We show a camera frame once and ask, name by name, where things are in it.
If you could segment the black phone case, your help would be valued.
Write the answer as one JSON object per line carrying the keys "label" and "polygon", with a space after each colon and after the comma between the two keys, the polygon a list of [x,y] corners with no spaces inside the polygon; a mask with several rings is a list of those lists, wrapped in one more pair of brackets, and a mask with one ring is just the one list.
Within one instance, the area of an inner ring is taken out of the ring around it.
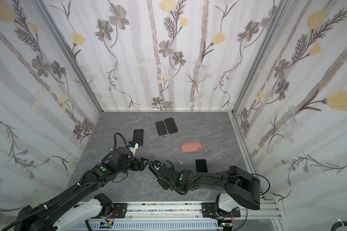
{"label": "black phone case", "polygon": [[136,129],[133,134],[133,142],[137,143],[139,146],[142,146],[144,143],[144,130]]}

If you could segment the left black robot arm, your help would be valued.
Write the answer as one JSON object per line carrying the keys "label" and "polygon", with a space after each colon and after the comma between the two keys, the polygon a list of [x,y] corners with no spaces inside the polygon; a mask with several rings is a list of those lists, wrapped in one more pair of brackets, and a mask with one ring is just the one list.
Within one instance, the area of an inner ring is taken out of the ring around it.
{"label": "left black robot arm", "polygon": [[112,182],[116,177],[129,171],[143,171],[148,164],[148,159],[136,158],[132,146],[118,132],[113,135],[114,145],[112,150],[90,170],[84,172],[80,180],[70,188],[51,200],[35,208],[27,206],[22,209],[17,220],[3,228],[8,231],[56,231],[60,218],[91,193]]}

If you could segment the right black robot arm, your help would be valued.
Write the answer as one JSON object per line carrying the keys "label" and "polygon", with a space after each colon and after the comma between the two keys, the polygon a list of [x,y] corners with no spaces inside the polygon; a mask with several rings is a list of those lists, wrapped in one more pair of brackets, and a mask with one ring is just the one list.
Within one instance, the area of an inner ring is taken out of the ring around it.
{"label": "right black robot arm", "polygon": [[260,200],[263,193],[259,178],[262,178],[262,175],[248,173],[236,166],[230,166],[226,171],[208,173],[193,170],[178,172],[159,161],[148,161],[147,165],[165,190],[174,191],[182,196],[187,195],[190,190],[198,189],[224,191],[246,209],[261,209]]}

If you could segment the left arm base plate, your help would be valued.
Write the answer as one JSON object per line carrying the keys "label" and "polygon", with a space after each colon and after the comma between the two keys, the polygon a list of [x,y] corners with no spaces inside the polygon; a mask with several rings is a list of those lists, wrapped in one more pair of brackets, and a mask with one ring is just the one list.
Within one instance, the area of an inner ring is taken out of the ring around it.
{"label": "left arm base plate", "polygon": [[125,218],[127,203],[113,203],[113,211],[108,218]]}

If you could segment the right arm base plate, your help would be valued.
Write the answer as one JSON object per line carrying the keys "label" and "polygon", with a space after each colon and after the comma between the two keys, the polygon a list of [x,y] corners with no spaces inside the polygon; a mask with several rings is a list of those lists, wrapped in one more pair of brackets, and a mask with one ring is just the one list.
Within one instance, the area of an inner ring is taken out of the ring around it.
{"label": "right arm base plate", "polygon": [[222,220],[226,218],[240,218],[241,213],[239,208],[235,208],[230,212],[221,210],[215,202],[203,202],[201,203],[201,213],[204,218],[212,218]]}

